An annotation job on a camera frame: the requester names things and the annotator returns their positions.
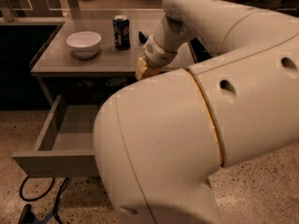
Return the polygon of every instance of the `soda can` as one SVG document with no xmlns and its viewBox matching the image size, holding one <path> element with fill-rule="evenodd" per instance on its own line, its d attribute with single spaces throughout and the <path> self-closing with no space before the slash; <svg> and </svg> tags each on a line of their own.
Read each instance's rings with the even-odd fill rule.
<svg viewBox="0 0 299 224">
<path fill-rule="evenodd" d="M 130 22 L 125 15 L 115 16 L 113 19 L 115 47 L 117 49 L 130 48 Z"/>
</svg>

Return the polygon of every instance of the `speckled floor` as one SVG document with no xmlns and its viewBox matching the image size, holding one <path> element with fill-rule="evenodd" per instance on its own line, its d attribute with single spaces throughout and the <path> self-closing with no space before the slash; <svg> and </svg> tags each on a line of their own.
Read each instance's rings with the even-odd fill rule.
<svg viewBox="0 0 299 224">
<path fill-rule="evenodd" d="M 93 8 L 130 8 L 129 0 L 80 1 Z M 138 7 L 139 0 L 130 0 Z M 142 0 L 140 7 L 160 7 L 161 0 Z M 19 195 L 26 177 L 12 160 L 16 150 L 33 147 L 48 111 L 0 111 L 0 223 L 18 223 L 27 204 Z M 216 202 L 225 224 L 297 224 L 299 223 L 299 143 L 277 152 L 222 169 L 210 178 Z M 33 198 L 43 193 L 50 179 L 30 179 L 24 195 Z M 62 178 L 43 199 L 31 203 L 36 217 L 43 219 L 52 209 Z M 63 223 L 119 223 L 99 178 L 71 178 L 59 206 Z M 56 223 L 52 218 L 48 223 Z"/>
</svg>

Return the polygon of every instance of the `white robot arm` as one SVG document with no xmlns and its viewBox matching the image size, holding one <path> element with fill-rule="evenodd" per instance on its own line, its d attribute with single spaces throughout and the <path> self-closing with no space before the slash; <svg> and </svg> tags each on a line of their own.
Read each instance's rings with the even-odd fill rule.
<svg viewBox="0 0 299 224">
<path fill-rule="evenodd" d="M 208 176 L 298 141 L 299 20 L 218 0 L 164 0 L 164 11 L 143 68 L 194 36 L 213 58 L 112 95 L 95 158 L 121 224 L 221 223 Z"/>
</svg>

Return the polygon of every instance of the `white bowl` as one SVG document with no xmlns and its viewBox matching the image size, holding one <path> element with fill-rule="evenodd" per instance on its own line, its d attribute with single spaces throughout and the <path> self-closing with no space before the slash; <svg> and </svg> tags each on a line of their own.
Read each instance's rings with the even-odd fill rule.
<svg viewBox="0 0 299 224">
<path fill-rule="evenodd" d="M 69 36 L 66 43 L 77 56 L 90 59 L 101 49 L 101 38 L 95 32 L 79 32 Z"/>
</svg>

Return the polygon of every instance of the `drawer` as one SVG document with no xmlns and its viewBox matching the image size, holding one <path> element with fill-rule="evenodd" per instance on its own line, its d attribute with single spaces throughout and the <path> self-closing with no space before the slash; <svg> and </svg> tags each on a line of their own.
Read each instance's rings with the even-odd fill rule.
<svg viewBox="0 0 299 224">
<path fill-rule="evenodd" d="M 68 105 L 57 96 L 33 150 L 13 159 L 31 177 L 99 176 L 93 150 L 97 105 Z"/>
</svg>

